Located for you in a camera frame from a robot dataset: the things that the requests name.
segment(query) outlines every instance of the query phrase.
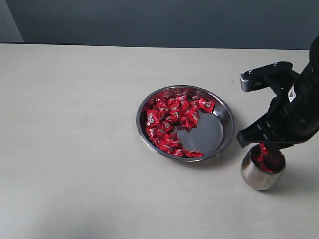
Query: stainless steel cup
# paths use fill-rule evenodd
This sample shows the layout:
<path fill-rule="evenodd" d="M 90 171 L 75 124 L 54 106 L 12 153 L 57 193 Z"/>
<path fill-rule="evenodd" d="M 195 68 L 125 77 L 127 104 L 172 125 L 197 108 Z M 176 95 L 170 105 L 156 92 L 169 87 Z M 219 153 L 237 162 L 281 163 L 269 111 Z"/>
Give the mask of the stainless steel cup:
<path fill-rule="evenodd" d="M 286 168 L 286 159 L 283 156 L 283 154 L 279 151 L 279 153 L 281 154 L 281 159 L 284 161 L 284 166 L 278 172 L 268 173 L 259 169 L 251 160 L 252 154 L 258 153 L 258 150 L 260 152 L 260 146 L 255 145 L 248 151 L 241 163 L 240 172 L 244 181 L 253 189 L 267 190 L 273 187 L 280 179 L 281 175 L 283 174 Z"/>

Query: wall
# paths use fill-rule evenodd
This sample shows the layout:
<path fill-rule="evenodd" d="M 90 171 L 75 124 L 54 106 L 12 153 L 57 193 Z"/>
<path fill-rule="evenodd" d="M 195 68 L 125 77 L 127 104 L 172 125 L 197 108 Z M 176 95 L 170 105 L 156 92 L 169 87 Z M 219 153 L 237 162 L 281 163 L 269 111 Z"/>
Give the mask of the wall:
<path fill-rule="evenodd" d="M 26 42 L 308 49 L 318 0 L 7 0 Z"/>
<path fill-rule="evenodd" d="M 23 39 L 5 2 L 0 0 L 0 42 L 22 42 Z"/>

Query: white table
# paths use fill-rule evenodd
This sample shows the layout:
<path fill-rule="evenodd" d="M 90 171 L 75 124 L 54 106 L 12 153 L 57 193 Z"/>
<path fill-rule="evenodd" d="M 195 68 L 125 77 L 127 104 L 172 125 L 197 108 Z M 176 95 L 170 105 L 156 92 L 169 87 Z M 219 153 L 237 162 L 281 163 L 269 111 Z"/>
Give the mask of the white table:
<path fill-rule="evenodd" d="M 315 239 L 318 139 L 283 150 L 269 192 L 240 175 L 250 147 L 177 163 L 140 139 L 141 101 L 168 85 L 208 89 L 237 130 L 266 112 L 270 89 L 239 74 L 307 51 L 0 44 L 1 239 Z"/>

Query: bowl rim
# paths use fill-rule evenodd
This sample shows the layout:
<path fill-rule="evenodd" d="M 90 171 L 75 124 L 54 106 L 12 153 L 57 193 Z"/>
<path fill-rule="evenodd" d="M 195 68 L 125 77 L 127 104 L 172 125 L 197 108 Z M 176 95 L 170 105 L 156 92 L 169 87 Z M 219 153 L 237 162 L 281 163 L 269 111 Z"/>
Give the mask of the bowl rim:
<path fill-rule="evenodd" d="M 146 104 L 146 102 L 153 96 L 153 95 L 156 95 L 157 93 L 161 92 L 161 91 L 164 91 L 164 90 L 168 90 L 168 89 L 172 89 L 172 88 L 193 88 L 195 90 L 199 90 L 199 91 L 203 91 L 205 93 L 208 93 L 210 95 L 212 95 L 213 97 L 215 97 L 216 99 L 218 99 L 222 104 L 223 106 L 227 109 L 227 111 L 229 112 L 229 115 L 230 115 L 230 119 L 231 119 L 231 132 L 230 132 L 230 137 L 228 137 L 223 146 L 220 147 L 219 149 L 217 149 L 216 151 L 214 151 L 214 153 L 210 154 L 210 155 L 205 155 L 203 157 L 199 157 L 199 158 L 186 158 L 186 157 L 177 157 L 177 156 L 173 156 L 173 155 L 170 155 L 168 153 L 165 153 L 161 150 L 159 150 L 158 148 L 156 148 L 149 140 L 148 138 L 146 137 L 146 135 L 144 134 L 143 132 L 143 129 L 141 127 L 141 112 L 142 112 L 142 109 L 144 107 L 144 105 Z M 176 161 L 180 161 L 180 162 L 196 162 L 196 161 L 202 161 L 202 160 L 206 160 L 206 159 L 209 159 L 209 158 L 212 158 L 214 156 L 217 156 L 219 155 L 221 152 L 223 152 L 228 146 L 229 144 L 231 143 L 231 141 L 233 140 L 233 137 L 235 135 L 235 117 L 234 117 L 234 114 L 233 112 L 231 111 L 231 109 L 229 108 L 229 106 L 220 98 L 218 97 L 217 95 L 215 95 L 214 93 L 206 90 L 206 89 L 203 89 L 203 88 L 200 88 L 200 87 L 197 87 L 197 86 L 190 86 L 190 85 L 173 85 L 173 86 L 166 86 L 166 87 L 163 87 L 163 88 L 160 88 L 156 91 L 154 91 L 153 93 L 149 94 L 143 101 L 142 103 L 140 104 L 139 106 L 139 109 L 137 111 L 137 114 L 136 114 L 136 126 L 138 128 L 138 132 L 142 138 L 142 140 L 152 149 L 154 150 L 156 153 L 159 153 L 160 155 L 162 156 L 165 156 L 165 157 L 168 157 L 170 159 L 174 159 Z"/>

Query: table surface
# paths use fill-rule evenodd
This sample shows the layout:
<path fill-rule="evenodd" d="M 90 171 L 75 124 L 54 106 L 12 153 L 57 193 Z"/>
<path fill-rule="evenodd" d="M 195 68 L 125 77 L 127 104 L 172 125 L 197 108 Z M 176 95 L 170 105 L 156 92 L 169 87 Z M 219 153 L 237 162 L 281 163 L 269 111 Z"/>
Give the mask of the table surface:
<path fill-rule="evenodd" d="M 135 117 L 165 86 L 210 90 L 237 130 L 274 93 L 239 75 L 308 51 L 0 44 L 0 235 L 3 239 L 318 238 L 318 135 L 284 149 L 267 192 L 249 188 L 234 139 L 220 156 L 178 163 L 151 151 Z"/>

